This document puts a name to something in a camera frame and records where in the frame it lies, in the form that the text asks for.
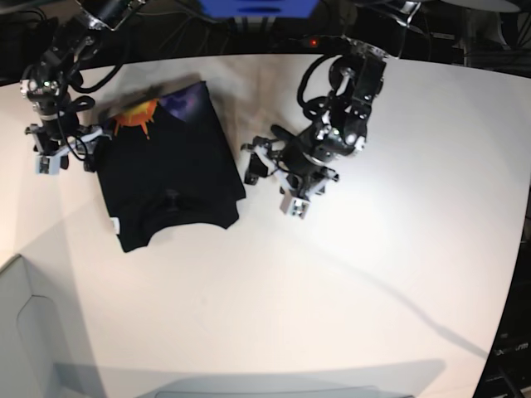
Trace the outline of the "blue plastic bin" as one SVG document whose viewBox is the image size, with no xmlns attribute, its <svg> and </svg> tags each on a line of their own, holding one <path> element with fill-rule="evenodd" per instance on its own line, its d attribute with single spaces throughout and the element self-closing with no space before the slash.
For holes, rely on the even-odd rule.
<svg viewBox="0 0 531 398">
<path fill-rule="evenodd" d="M 288 17 L 306 18 L 318 0 L 202 0 L 211 17 Z"/>
</svg>

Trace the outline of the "black equipment at right edge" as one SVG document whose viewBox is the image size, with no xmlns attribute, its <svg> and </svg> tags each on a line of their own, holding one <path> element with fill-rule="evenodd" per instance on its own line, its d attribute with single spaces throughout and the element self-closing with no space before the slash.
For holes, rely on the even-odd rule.
<svg viewBox="0 0 531 398">
<path fill-rule="evenodd" d="M 530 268 L 519 268 L 475 397 L 530 396 Z"/>
</svg>

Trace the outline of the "black T-shirt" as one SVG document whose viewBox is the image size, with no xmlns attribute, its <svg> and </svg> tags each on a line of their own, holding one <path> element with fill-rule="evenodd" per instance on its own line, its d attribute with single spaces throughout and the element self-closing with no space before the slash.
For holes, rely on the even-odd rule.
<svg viewBox="0 0 531 398">
<path fill-rule="evenodd" d="M 95 149 L 95 172 L 123 252 L 174 226 L 228 229 L 246 191 L 200 80 L 113 116 Z"/>
</svg>

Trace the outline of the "black power strip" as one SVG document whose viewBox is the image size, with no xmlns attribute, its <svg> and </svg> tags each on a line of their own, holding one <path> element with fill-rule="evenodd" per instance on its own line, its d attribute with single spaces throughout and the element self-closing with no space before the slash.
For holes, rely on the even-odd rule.
<svg viewBox="0 0 531 398">
<path fill-rule="evenodd" d="M 306 36 L 290 39 L 290 47 L 297 51 L 323 51 L 329 39 L 325 36 Z"/>
</svg>

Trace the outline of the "white box at table corner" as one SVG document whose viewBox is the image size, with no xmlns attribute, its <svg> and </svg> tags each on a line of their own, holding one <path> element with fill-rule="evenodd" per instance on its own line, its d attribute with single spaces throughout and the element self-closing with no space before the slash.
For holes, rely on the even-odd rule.
<svg viewBox="0 0 531 398">
<path fill-rule="evenodd" d="M 37 281 L 20 255 L 1 265 L 1 396 L 106 397 L 81 316 Z"/>
</svg>

